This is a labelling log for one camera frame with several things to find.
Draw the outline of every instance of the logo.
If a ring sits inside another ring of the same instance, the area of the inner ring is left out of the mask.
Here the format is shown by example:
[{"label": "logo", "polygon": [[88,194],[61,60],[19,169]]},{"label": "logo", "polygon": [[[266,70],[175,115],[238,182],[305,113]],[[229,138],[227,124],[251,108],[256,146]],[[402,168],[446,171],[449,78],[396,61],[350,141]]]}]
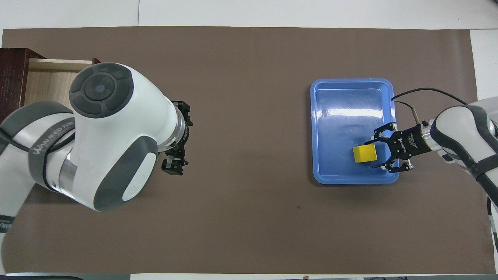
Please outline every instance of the logo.
[{"label": "logo", "polygon": [[15,217],[0,215],[0,233],[6,233],[12,226],[14,219]]},{"label": "logo", "polygon": [[41,144],[38,144],[36,147],[33,148],[33,154],[40,154],[40,152],[44,148],[47,148],[47,146],[52,144],[54,140],[58,139],[55,138],[57,134],[61,133],[61,131],[72,128],[73,124],[74,122],[67,122],[65,124],[62,124],[60,127],[54,129],[54,131],[52,131],[52,133],[49,136],[47,136],[47,138],[43,140]]},{"label": "logo", "polygon": [[403,148],[403,152],[406,152],[406,148],[404,147],[403,140],[400,138],[400,139],[398,139],[398,141],[401,144],[401,147]]}]

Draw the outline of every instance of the yellow cube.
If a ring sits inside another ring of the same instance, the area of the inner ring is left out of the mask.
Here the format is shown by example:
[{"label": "yellow cube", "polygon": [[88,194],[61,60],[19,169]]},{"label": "yellow cube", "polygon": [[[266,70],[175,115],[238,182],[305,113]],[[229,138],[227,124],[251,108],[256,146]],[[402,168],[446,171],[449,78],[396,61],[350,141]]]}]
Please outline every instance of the yellow cube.
[{"label": "yellow cube", "polygon": [[374,144],[361,145],[353,148],[355,162],[368,162],[377,160],[377,152]]}]

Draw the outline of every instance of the brown surface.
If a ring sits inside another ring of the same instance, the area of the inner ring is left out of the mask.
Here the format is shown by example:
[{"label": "brown surface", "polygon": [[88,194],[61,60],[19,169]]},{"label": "brown surface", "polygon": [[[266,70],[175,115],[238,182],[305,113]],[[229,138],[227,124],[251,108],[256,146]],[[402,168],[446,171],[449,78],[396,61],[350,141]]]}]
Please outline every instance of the brown surface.
[{"label": "brown surface", "polygon": [[30,58],[44,58],[26,48],[0,50],[0,123],[24,104]]},{"label": "brown surface", "polygon": [[[156,168],[133,202],[93,212],[41,188],[4,244],[8,272],[493,273],[479,185],[435,153],[391,185],[322,187],[309,87],[382,77],[476,99],[469,32],[232,27],[5,30],[4,47],[127,64],[192,107],[183,177]],[[404,98],[421,118],[456,103]],[[399,127],[413,125],[397,108]]]}]

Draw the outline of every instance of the gray band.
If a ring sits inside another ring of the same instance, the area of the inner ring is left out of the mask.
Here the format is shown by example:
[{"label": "gray band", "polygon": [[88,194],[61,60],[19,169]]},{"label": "gray band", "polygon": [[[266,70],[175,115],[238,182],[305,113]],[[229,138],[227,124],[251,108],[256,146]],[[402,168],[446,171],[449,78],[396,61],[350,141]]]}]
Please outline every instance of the gray band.
[{"label": "gray band", "polygon": [[48,184],[45,174],[48,156],[47,151],[66,133],[73,130],[74,127],[74,118],[62,120],[47,129],[29,149],[29,173],[38,184],[53,190]]}]

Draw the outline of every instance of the tray rim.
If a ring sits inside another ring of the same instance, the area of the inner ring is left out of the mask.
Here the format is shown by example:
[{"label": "tray rim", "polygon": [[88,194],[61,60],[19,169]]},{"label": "tray rim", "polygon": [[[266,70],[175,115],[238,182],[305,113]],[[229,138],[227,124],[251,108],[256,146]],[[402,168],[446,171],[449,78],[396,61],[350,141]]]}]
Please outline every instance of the tray rim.
[{"label": "tray rim", "polygon": [[[325,179],[323,175],[318,172],[318,131],[317,131],[317,120],[316,120],[316,88],[322,83],[371,83],[380,82],[387,85],[389,99],[394,96],[394,87],[392,83],[384,78],[345,78],[345,79],[318,79],[311,84],[310,95],[311,95],[311,138],[312,138],[312,152],[313,152],[313,175],[315,179],[324,185],[351,185],[351,184],[391,184],[394,183],[399,178],[399,173],[392,173],[393,176],[386,178],[384,180],[377,180],[377,182],[369,182],[367,179],[346,179],[346,178],[335,178],[335,179]],[[394,111],[394,101],[389,102],[390,121],[396,122],[396,116]]]}]

